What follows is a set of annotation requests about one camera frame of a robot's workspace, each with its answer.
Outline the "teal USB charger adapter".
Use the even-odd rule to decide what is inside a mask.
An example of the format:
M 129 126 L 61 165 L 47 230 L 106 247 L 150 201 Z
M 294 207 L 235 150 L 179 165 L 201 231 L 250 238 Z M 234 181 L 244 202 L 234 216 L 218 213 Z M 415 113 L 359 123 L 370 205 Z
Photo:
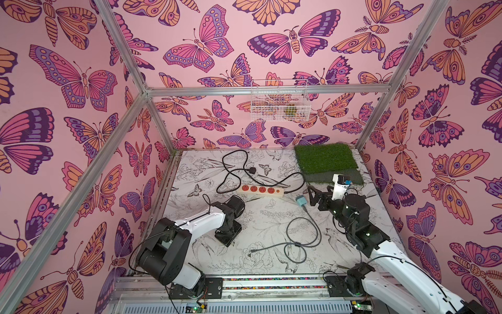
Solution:
M 299 207 L 305 207 L 308 204 L 307 199 L 304 196 L 298 196 L 295 199 L 296 203 L 299 205 Z

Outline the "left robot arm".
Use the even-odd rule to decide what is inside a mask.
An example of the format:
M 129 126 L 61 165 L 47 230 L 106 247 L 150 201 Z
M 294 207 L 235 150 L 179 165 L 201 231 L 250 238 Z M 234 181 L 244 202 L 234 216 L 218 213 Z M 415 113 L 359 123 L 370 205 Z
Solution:
M 244 210 L 243 199 L 232 196 L 225 202 L 210 203 L 207 211 L 192 218 L 160 219 L 141 243 L 135 265 L 163 286 L 175 284 L 194 296 L 200 295 L 205 289 L 205 274 L 185 262 L 189 248 L 196 239 L 211 232 L 229 247 L 242 231 L 237 220 Z

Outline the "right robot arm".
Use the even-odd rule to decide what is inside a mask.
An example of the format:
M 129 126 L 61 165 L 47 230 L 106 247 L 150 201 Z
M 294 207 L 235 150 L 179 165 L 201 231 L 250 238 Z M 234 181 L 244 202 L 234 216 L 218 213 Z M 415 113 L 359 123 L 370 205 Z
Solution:
M 322 192 L 309 186 L 307 191 L 311 206 L 330 212 L 349 243 L 369 259 L 347 271 L 345 285 L 351 295 L 366 293 L 397 313 L 485 313 L 477 301 L 463 300 L 431 277 L 370 222 L 365 196 L 335 187 Z

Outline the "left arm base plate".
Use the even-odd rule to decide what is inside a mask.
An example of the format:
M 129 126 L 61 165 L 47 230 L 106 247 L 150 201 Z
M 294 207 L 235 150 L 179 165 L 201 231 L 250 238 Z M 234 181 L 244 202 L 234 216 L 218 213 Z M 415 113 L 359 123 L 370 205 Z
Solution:
M 202 277 L 192 289 L 172 283 L 169 294 L 172 300 L 221 299 L 223 281 L 222 277 Z

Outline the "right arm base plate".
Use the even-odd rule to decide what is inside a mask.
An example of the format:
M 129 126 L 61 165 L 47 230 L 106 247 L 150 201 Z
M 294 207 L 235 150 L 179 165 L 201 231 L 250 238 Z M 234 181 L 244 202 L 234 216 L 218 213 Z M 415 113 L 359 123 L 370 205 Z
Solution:
M 336 276 L 328 274 L 323 278 L 330 297 L 356 297 L 367 296 L 367 291 L 363 288 L 362 280 L 353 276 Z

